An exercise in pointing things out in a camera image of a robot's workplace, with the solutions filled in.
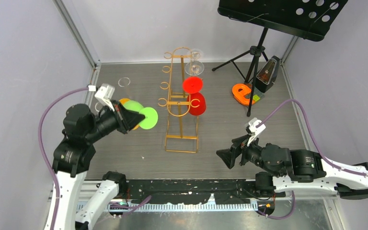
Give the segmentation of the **clear wine glass front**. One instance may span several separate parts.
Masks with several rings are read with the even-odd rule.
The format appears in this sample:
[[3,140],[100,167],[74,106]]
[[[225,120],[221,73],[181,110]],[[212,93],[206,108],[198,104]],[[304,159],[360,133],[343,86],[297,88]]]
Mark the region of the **clear wine glass front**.
[[128,87],[131,84],[131,80],[128,77],[122,77],[118,80],[119,87]]

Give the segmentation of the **red wine glass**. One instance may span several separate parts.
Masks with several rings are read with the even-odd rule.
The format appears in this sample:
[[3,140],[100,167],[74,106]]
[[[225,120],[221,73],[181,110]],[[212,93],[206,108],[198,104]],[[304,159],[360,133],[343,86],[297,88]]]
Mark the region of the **red wine glass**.
[[190,103],[188,105],[189,113],[194,116],[202,115],[207,109],[206,100],[200,92],[203,88],[202,79],[196,76],[191,76],[184,80],[182,88],[184,92],[188,94],[186,100]]

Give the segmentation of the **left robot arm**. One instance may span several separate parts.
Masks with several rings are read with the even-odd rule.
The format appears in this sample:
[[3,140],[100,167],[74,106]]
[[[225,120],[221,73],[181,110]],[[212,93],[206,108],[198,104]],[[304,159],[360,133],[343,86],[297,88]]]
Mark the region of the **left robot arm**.
[[64,138],[53,153],[55,180],[46,230],[92,230],[110,201],[128,193],[126,176],[108,171],[83,210],[77,211],[82,184],[96,153],[94,143],[115,130],[127,134],[144,119],[143,114],[114,100],[100,115],[82,103],[66,111]]

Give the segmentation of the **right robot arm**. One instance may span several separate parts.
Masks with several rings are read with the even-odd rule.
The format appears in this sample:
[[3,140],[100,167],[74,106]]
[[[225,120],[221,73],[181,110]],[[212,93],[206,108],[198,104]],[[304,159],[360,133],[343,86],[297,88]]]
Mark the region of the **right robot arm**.
[[346,200],[368,198],[368,162],[331,165],[314,151],[290,150],[271,143],[261,147],[258,141],[247,144],[245,137],[240,137],[232,140],[230,148],[216,151],[229,169],[237,157],[241,157],[241,166],[251,162],[262,169],[255,175],[254,195],[272,197],[294,192],[337,195]]

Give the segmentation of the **yellow wine glass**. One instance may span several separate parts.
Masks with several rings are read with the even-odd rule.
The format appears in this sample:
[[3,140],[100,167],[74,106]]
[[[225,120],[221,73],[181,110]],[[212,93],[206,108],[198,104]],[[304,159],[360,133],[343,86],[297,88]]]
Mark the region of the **yellow wine glass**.
[[[119,102],[122,104],[122,105],[124,105],[126,102],[128,102],[128,101],[130,101],[130,99],[129,98],[122,98],[122,99],[120,99],[119,100]],[[133,130],[136,130],[136,129],[138,129],[138,125],[136,125],[134,128],[133,128]]]

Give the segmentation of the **gold wire glass rack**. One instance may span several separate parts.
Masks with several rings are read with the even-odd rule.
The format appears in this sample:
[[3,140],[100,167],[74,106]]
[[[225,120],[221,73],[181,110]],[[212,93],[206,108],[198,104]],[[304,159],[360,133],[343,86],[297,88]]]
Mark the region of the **gold wire glass rack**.
[[[186,64],[184,61],[186,59],[189,60],[189,64],[192,65],[195,62],[195,58],[193,57],[193,52],[188,47],[178,47],[173,52],[165,52],[164,58],[170,60],[171,63],[169,66],[164,66],[162,68],[162,72],[169,74],[169,81],[161,82],[160,88],[163,90],[168,91],[168,95],[166,98],[159,98],[158,100],[164,100],[165,104],[158,105],[160,107],[166,107],[168,111],[167,115],[167,129],[164,141],[164,149],[166,152],[180,152],[180,153],[198,153],[199,149],[199,135],[198,135],[198,125],[199,125],[199,117],[196,117],[195,120],[195,134],[193,136],[186,136],[184,134],[184,124],[183,124],[183,117],[189,114],[191,108],[199,107],[198,105],[192,105],[194,101],[200,101],[199,99],[192,98],[191,94],[182,90],[181,92],[174,92],[172,89],[172,78],[173,78],[173,64],[175,59],[179,59],[181,62],[181,77],[182,83],[186,80],[186,75],[190,75],[192,73],[191,70],[189,72],[185,71]],[[178,125],[179,125],[179,134],[174,135],[170,133],[170,123],[171,121],[177,118]],[[194,140],[195,143],[195,150],[178,150],[178,149],[168,149],[167,144],[169,139],[180,139],[180,140]]]

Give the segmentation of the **green wine glass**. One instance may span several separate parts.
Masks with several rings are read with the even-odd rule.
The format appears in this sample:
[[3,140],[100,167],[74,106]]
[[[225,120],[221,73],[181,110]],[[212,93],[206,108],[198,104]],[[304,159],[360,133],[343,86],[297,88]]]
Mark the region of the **green wine glass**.
[[141,103],[134,101],[134,100],[128,100],[124,102],[123,106],[127,110],[138,112],[139,114],[144,115],[145,117],[144,120],[141,121],[138,125],[136,125],[136,127],[140,127],[142,129],[149,130],[156,126],[158,122],[158,113],[154,108],[144,107]]

